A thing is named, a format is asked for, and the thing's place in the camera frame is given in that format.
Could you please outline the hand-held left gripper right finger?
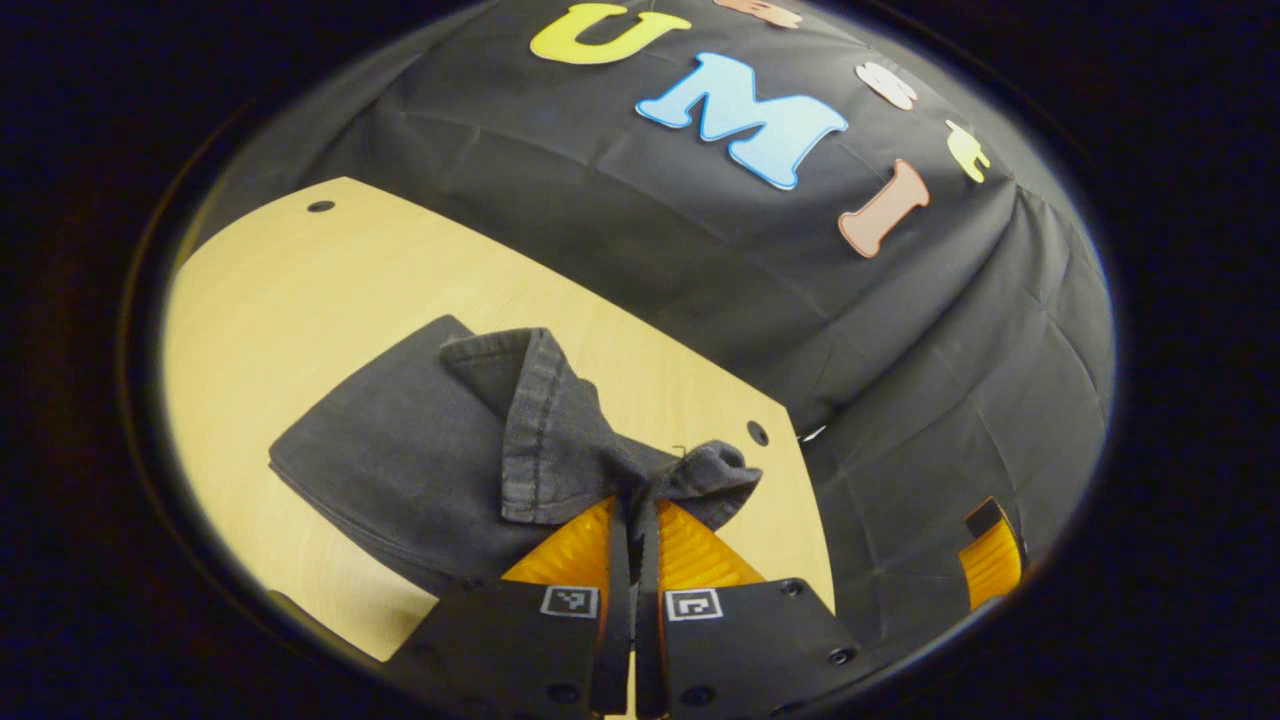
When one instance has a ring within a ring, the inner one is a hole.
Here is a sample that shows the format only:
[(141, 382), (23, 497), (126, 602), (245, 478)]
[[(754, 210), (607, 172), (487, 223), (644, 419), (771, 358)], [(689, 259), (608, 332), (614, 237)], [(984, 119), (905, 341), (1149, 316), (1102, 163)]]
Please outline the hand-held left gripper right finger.
[(799, 719), (865, 675), (815, 588), (765, 579), (668, 500), (645, 529), (636, 642), (644, 719)]

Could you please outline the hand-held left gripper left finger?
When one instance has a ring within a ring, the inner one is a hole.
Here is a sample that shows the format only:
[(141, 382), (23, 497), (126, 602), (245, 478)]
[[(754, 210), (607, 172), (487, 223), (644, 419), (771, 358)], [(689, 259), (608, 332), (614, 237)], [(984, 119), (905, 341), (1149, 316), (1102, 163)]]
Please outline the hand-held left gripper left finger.
[(628, 705), (628, 533), (607, 498), (503, 575), (443, 596), (383, 674), (445, 719), (602, 719)]

